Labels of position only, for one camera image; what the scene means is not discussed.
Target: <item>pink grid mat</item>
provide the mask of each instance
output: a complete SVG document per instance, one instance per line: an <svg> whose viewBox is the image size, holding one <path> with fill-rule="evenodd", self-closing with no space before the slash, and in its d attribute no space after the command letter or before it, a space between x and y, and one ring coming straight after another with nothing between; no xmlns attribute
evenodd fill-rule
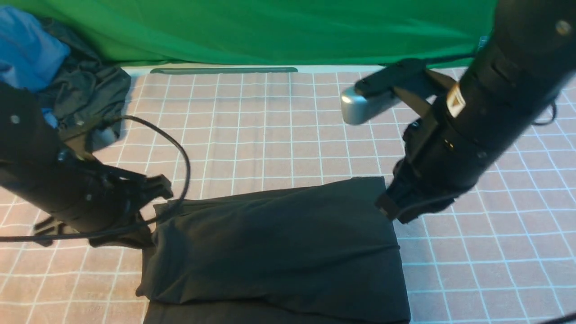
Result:
<svg viewBox="0 0 576 324"><path fill-rule="evenodd" d="M390 177L415 114L399 105L369 124L344 125L339 93L359 77L149 74L134 80L127 110L184 145L193 170L188 198ZM575 103L572 84L559 98L557 122L529 129L476 190L443 213L397 224L413 322L535 323L576 311ZM138 124L126 126L126 137L97 156L162 173L179 192L176 149ZM0 191L0 235L28 234L43 217ZM140 271L139 253L125 248L3 244L0 322L141 323Z"/></svg>

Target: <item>green screen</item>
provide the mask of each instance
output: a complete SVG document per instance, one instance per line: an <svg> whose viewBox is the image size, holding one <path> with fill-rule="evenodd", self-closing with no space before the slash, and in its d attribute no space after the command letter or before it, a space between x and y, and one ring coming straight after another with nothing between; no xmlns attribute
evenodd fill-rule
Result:
<svg viewBox="0 0 576 324"><path fill-rule="evenodd" d="M383 64L472 52L497 0L0 0L71 26L107 61Z"/></svg>

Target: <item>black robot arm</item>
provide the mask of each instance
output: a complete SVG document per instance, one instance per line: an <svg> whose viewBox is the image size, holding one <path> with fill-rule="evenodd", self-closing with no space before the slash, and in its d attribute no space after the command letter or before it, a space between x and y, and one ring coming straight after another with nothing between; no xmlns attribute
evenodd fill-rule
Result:
<svg viewBox="0 0 576 324"><path fill-rule="evenodd" d="M574 27L574 1L500 0L490 41L458 82L408 59L344 91L344 120L353 125L399 101L420 116L376 205L408 223L473 188L576 73Z"/></svg>
<svg viewBox="0 0 576 324"><path fill-rule="evenodd" d="M85 237L93 247L153 245L139 211L158 197L172 198L170 182L105 165L86 147L95 130L118 120L94 119L58 133L45 123L34 94L0 82L0 97L0 186L50 215L35 225L36 242Z"/></svg>

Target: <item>cable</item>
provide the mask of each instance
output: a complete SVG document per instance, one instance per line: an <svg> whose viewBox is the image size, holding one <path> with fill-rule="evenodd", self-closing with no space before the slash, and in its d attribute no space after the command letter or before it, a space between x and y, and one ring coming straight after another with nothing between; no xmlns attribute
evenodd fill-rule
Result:
<svg viewBox="0 0 576 324"><path fill-rule="evenodd" d="M152 123L150 123L150 122L148 122L142 118L139 118L139 117L128 116L128 115L120 116L120 117L117 117L117 118L111 120L110 125L118 123L122 119L132 120L136 123L142 124L142 125L150 128L150 129L154 130L155 132L160 134L162 137L166 138L171 144L173 144L178 149L178 151L180 151L180 153L184 157L184 164L186 166L186 177L184 180L184 188L182 189L182 193L180 194L178 199L173 200L173 203L169 204L169 207L166 208L163 212L161 212L158 216L156 216L150 220L147 220L147 221L144 221L141 223L132 224L132 225L125 226L125 227L107 229L104 231L90 232L90 233L74 233L74 234L43 235L43 236L0 236L0 243L39 242L39 241L46 241L46 240L91 239L91 238L98 238L98 237L108 236L108 235L127 234L127 233L134 232L134 231L140 229L140 227L144 227L144 226L148 226L152 223L164 221L164 220L170 218L172 216L172 213L181 207L182 203L184 202L184 200L186 198L186 194L188 193L188 188L190 186L190 179L191 179L191 175L192 175L192 171L191 171L192 167L190 166L190 159L188 158L188 155L186 154L186 150L184 150L182 145L180 145L180 143L178 143L178 141L176 141L168 133L161 130L156 125L154 125L154 124L152 124Z"/></svg>
<svg viewBox="0 0 576 324"><path fill-rule="evenodd" d="M576 312L563 317L550 319L549 321L540 322L539 324L564 324L576 321Z"/></svg>
<svg viewBox="0 0 576 324"><path fill-rule="evenodd" d="M533 122L532 125L534 126L546 126L546 125L550 125L551 123L553 123L556 120L556 117L558 117L558 106L556 105L556 101L553 101L552 104L550 105L552 107L552 117L550 118L550 120L546 121L546 122Z"/></svg>

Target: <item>black cloth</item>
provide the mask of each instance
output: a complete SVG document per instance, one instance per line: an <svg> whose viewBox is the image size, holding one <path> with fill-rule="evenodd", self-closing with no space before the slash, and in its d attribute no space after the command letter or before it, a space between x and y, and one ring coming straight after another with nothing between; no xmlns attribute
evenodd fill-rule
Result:
<svg viewBox="0 0 576 324"><path fill-rule="evenodd" d="M130 75L119 66L103 64L64 24L52 18L37 19L46 32L71 49L52 83L39 92L41 106L54 109L61 128L66 129L88 123L93 116L119 116L130 90ZM120 127L115 125L113 131L120 134Z"/></svg>
<svg viewBox="0 0 576 324"><path fill-rule="evenodd" d="M399 245L374 205L384 190L354 178L186 201L144 253L147 323L408 322Z"/></svg>

